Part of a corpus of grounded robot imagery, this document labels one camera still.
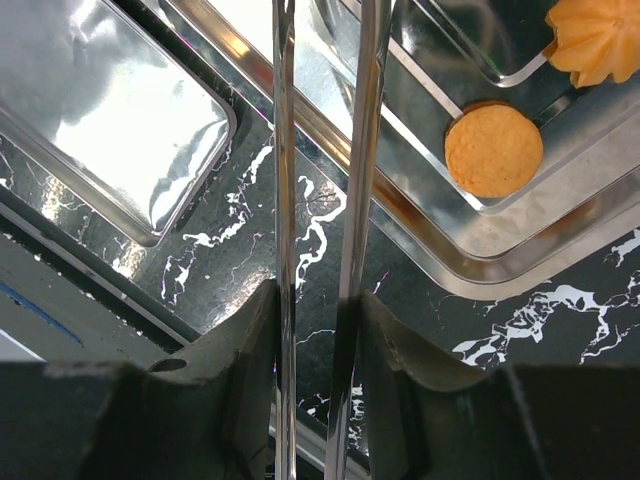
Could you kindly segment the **orange flower cookie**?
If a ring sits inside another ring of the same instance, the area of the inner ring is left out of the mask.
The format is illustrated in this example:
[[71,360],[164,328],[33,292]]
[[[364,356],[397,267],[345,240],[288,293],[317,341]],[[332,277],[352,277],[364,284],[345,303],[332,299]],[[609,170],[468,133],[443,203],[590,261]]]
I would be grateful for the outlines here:
[[549,63],[576,88],[612,79],[620,84],[639,70],[639,3],[562,0],[546,14],[554,34]]

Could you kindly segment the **metal tongs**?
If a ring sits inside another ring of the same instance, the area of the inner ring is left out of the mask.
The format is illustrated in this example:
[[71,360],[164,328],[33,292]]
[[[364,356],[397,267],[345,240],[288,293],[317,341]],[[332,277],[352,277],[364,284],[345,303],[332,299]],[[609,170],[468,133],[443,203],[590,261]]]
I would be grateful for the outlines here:
[[276,171],[277,286],[280,294],[280,350],[276,360],[276,462],[278,479],[296,476],[296,285],[306,264],[295,258],[296,207],[310,213],[312,203],[328,201],[322,214],[309,215],[308,229],[324,241],[323,226],[345,217],[339,301],[334,332],[324,476],[346,476],[348,422],[358,335],[359,296],[367,245],[392,4],[364,1],[355,88],[355,120],[348,188],[315,190],[294,174],[294,10],[292,1],[273,4],[274,140]]

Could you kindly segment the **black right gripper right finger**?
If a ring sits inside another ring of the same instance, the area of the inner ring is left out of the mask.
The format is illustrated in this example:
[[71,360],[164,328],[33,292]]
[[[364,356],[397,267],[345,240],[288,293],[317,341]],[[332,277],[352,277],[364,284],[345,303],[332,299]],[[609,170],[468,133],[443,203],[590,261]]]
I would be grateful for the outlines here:
[[639,370],[464,364],[359,300],[375,479],[635,479]]

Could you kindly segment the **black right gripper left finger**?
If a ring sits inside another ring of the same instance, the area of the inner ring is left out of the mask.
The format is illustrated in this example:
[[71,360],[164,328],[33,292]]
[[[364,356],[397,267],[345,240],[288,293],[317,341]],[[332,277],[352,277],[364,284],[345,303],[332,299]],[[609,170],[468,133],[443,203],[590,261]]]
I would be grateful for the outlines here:
[[278,291],[149,369],[5,362],[5,479],[260,479],[268,463]]

